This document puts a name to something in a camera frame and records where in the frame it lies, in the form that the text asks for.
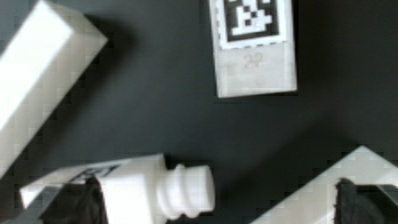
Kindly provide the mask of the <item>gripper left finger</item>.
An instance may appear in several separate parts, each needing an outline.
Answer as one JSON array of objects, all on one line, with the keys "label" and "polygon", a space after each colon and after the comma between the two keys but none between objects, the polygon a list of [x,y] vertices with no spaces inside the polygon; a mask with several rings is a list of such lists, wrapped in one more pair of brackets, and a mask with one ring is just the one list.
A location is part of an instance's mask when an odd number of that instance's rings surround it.
[{"label": "gripper left finger", "polygon": [[6,224],[109,224],[100,181],[47,187]]}]

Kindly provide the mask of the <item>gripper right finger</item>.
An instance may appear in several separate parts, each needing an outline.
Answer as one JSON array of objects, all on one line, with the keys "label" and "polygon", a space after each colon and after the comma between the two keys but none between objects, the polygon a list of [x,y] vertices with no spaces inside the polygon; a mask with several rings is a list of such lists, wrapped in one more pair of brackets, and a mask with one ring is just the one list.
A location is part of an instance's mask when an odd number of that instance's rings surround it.
[{"label": "gripper right finger", "polygon": [[358,185],[347,178],[336,184],[335,224],[398,224],[398,187]]}]

